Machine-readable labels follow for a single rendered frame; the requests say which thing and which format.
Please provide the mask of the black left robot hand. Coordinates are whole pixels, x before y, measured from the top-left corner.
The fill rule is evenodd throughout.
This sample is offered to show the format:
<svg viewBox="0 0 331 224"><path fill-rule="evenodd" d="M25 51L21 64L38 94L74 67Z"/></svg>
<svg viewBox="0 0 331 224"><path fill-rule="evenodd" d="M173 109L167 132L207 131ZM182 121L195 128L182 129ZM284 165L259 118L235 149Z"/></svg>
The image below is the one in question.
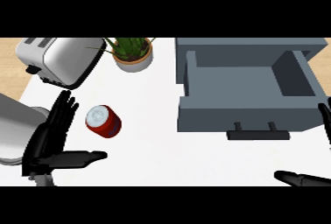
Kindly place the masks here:
<svg viewBox="0 0 331 224"><path fill-rule="evenodd" d="M22 157L22 176L50 174L55 169L86 168L105 159L105 151L64 151L68 129L78 109L71 92L64 90L56 98L46 121L37 126Z"/></svg>

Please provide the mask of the silver toaster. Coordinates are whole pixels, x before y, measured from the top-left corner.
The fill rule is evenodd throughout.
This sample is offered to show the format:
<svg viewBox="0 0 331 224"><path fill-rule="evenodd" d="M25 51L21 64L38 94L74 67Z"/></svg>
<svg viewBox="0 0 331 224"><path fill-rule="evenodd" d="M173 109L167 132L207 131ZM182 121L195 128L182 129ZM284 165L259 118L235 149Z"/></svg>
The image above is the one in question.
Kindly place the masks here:
<svg viewBox="0 0 331 224"><path fill-rule="evenodd" d="M24 38L15 55L44 83L74 90L99 63L103 38Z"/></svg>

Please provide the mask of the potted green plant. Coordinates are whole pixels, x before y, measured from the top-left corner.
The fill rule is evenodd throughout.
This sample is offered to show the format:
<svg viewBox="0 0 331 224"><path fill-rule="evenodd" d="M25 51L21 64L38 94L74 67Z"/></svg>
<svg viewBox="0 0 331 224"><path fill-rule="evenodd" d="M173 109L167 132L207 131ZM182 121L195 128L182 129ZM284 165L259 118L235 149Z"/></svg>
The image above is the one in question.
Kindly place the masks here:
<svg viewBox="0 0 331 224"><path fill-rule="evenodd" d="M105 47L99 50L112 55L118 68L127 73L137 73L143 71L152 62L152 41L148 38L103 38L111 50Z"/></svg>

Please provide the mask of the red can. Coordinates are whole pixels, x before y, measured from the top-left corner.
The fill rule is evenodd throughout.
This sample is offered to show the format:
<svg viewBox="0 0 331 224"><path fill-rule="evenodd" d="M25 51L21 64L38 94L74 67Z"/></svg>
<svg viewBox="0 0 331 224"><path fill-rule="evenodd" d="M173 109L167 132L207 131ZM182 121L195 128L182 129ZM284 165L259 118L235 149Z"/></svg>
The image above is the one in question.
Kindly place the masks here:
<svg viewBox="0 0 331 224"><path fill-rule="evenodd" d="M108 105L95 106L86 116L87 128L102 137L112 138L121 129L121 120Z"/></svg>

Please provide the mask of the grey drawer cabinet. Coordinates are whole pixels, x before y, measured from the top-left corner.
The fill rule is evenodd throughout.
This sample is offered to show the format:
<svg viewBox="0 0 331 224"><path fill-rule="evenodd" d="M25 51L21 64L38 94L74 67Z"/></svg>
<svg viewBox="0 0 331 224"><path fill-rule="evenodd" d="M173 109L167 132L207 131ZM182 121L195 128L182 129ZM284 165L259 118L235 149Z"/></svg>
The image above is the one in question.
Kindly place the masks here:
<svg viewBox="0 0 331 224"><path fill-rule="evenodd" d="M269 67L287 51L310 60L327 47L324 38L176 38L176 83L183 83L186 53L198 67Z"/></svg>

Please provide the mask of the grey open drawer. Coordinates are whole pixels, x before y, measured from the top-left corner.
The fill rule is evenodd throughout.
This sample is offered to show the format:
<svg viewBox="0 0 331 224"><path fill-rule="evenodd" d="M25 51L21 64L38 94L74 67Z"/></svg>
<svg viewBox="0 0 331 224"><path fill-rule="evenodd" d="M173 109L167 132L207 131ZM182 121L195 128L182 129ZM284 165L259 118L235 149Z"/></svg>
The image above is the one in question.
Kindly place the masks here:
<svg viewBox="0 0 331 224"><path fill-rule="evenodd" d="M282 54L273 66L197 66L186 53L185 96L177 131L222 132L239 123L245 130L304 131L324 124L318 104L327 101L306 57Z"/></svg>

